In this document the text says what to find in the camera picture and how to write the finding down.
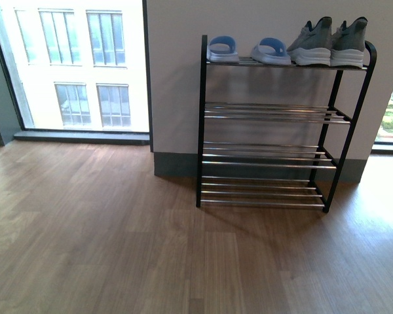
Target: shoe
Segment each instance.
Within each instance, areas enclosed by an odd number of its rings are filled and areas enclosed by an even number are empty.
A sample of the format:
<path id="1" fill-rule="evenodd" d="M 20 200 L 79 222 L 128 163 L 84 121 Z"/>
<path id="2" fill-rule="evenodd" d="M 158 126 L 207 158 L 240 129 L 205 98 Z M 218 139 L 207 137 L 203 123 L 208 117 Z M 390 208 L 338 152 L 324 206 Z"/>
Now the shoe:
<path id="1" fill-rule="evenodd" d="M 239 62 L 236 41 L 230 36 L 213 38 L 207 46 L 207 59 L 212 62 Z"/>
<path id="2" fill-rule="evenodd" d="M 288 47 L 287 52 L 298 65 L 330 65 L 332 18 L 325 16 L 315 27 L 308 21 L 298 38 Z"/>
<path id="3" fill-rule="evenodd" d="M 364 17 L 357 18 L 349 27 L 346 21 L 331 36 L 330 65 L 351 65 L 362 67 L 365 50 L 365 28 L 368 20 Z"/>
<path id="4" fill-rule="evenodd" d="M 250 56 L 256 61 L 267 64 L 291 64 L 291 58 L 287 54 L 286 45 L 282 41 L 270 37 L 262 39 L 252 49 Z"/>

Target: white building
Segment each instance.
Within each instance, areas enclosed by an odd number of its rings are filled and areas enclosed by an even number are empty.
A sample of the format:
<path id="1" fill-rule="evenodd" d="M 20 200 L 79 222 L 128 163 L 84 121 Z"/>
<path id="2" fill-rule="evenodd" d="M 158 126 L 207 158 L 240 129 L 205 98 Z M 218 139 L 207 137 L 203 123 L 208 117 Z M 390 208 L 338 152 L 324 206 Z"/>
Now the white building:
<path id="1" fill-rule="evenodd" d="M 149 131 L 140 0 L 0 6 L 29 104 L 26 128 Z"/>

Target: slipper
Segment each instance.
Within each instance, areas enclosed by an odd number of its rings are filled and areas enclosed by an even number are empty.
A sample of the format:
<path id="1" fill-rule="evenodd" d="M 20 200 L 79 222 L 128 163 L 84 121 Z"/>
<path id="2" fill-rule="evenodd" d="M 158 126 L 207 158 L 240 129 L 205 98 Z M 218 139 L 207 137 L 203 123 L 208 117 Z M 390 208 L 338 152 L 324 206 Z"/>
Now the slipper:
<path id="1" fill-rule="evenodd" d="M 250 54 L 252 59 L 269 64 L 290 65 L 291 58 L 287 54 L 286 45 L 275 38 L 264 38 Z"/>
<path id="2" fill-rule="evenodd" d="M 236 42 L 230 36 L 213 38 L 207 47 L 207 59 L 213 62 L 238 62 Z"/>

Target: shoe rack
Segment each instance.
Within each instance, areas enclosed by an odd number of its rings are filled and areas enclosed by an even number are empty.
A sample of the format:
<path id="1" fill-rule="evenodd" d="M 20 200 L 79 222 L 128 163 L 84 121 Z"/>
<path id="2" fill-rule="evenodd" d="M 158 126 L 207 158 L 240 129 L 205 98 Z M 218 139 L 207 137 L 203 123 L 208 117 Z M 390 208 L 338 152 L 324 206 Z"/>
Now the shoe rack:
<path id="1" fill-rule="evenodd" d="M 355 132 L 361 108 L 373 74 L 377 59 L 375 47 L 365 42 L 369 53 L 369 64 L 357 67 L 318 67 L 298 65 L 267 65 L 240 57 L 238 63 L 212 63 L 206 59 L 208 39 L 202 36 L 200 65 L 200 103 L 198 130 L 198 165 L 196 182 L 196 206 L 205 204 L 242 205 L 258 207 L 308 207 L 321 209 L 328 213 L 341 176 L 345 158 Z M 222 103 L 206 99 L 207 67 L 276 67 L 283 69 L 313 69 L 315 71 L 334 71 L 335 80 L 329 101 L 323 107 L 309 105 L 272 105 L 260 103 Z M 365 77 L 353 110 L 349 116 L 335 107 L 339 86 L 345 71 L 365 71 Z M 207 141 L 205 121 L 217 120 L 231 123 L 263 123 L 319 124 L 320 136 L 317 145 L 275 145 L 270 143 L 236 143 Z M 325 148 L 325 139 L 329 125 L 348 128 L 345 143 L 339 159 L 335 159 Z M 265 177 L 246 177 L 228 175 L 212 175 L 212 169 L 232 167 L 233 169 L 265 169 Z M 302 179 L 268 178 L 267 174 L 274 171 L 302 169 L 307 173 Z M 321 169 L 331 171 L 333 180 L 326 193 L 322 193 L 316 182 L 317 172 Z"/>

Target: gray sneaker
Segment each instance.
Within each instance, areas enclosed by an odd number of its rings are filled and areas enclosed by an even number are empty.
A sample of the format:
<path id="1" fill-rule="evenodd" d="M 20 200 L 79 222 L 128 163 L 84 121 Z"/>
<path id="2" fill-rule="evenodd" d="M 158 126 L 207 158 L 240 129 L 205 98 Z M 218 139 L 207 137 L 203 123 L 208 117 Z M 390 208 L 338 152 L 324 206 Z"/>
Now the gray sneaker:
<path id="1" fill-rule="evenodd" d="M 287 52 L 298 65 L 330 65 L 332 18 L 325 16 L 312 26 L 308 21 L 298 38 L 288 47 Z"/>
<path id="2" fill-rule="evenodd" d="M 331 66 L 362 67 L 367 23 L 368 21 L 364 17 L 357 18 L 349 27 L 346 26 L 346 21 L 342 23 L 331 37 Z"/>

